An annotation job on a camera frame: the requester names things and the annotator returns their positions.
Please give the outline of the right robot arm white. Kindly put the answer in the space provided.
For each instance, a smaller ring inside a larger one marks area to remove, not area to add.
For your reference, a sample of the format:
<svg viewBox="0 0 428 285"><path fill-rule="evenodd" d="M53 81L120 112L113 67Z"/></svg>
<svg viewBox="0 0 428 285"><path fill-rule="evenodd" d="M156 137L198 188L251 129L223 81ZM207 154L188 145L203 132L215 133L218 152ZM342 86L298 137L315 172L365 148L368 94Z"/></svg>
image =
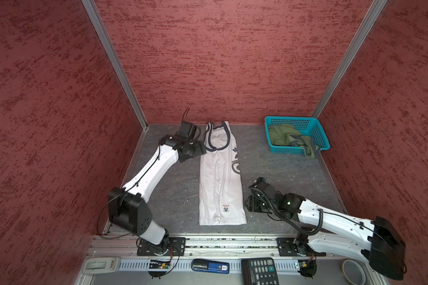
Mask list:
<svg viewBox="0 0 428 285"><path fill-rule="evenodd" d="M334 254L368 264L379 274L403 280L407 272L405 242L386 219L352 217L322 207L300 195L251 188L244 203L250 212L273 214L297 230L279 243L282 256L317 257Z"/></svg>

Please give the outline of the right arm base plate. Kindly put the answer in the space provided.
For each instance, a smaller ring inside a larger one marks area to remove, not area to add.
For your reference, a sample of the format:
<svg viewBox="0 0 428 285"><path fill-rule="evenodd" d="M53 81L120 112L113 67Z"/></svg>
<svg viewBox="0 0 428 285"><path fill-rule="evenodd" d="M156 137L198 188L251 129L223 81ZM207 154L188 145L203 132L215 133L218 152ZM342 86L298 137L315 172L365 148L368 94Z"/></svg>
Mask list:
<svg viewBox="0 0 428 285"><path fill-rule="evenodd" d="M325 252L316 252L307 241L299 241L296 238L278 237L277 248L281 257L325 257Z"/></svg>

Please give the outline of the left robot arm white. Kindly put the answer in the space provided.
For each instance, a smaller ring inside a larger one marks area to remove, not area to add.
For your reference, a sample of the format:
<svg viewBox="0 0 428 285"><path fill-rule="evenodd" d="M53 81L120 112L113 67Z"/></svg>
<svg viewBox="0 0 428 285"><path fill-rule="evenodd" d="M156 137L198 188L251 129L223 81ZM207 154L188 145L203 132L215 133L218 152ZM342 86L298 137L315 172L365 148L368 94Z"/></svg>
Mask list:
<svg viewBox="0 0 428 285"><path fill-rule="evenodd" d="M160 139L156 152L141 171L122 188L108 193L108 220L146 241L158 255L165 254L170 247L169 233L154 221L147 203L171 166L204 154L206 147L201 141L177 135Z"/></svg>

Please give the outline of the white tank top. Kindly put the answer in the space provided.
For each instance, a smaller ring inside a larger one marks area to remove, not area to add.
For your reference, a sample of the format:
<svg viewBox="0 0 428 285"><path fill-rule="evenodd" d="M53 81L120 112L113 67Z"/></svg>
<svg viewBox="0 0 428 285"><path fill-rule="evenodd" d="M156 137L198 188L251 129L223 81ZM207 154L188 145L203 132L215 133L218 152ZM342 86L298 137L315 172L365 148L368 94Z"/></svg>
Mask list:
<svg viewBox="0 0 428 285"><path fill-rule="evenodd" d="M247 223L239 154L229 122L209 122L204 135L206 154L200 158L199 224L237 226Z"/></svg>

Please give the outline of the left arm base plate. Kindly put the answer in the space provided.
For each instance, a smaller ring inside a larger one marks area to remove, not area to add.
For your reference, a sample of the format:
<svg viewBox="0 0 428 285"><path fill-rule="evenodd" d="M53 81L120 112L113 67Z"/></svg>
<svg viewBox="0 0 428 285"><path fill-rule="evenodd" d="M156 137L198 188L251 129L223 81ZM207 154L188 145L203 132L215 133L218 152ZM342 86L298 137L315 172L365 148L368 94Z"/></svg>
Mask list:
<svg viewBox="0 0 428 285"><path fill-rule="evenodd" d="M139 257L170 257L173 255L183 256L185 251L186 238L165 237L162 244L154 245L148 241L139 240L137 244L137 256Z"/></svg>

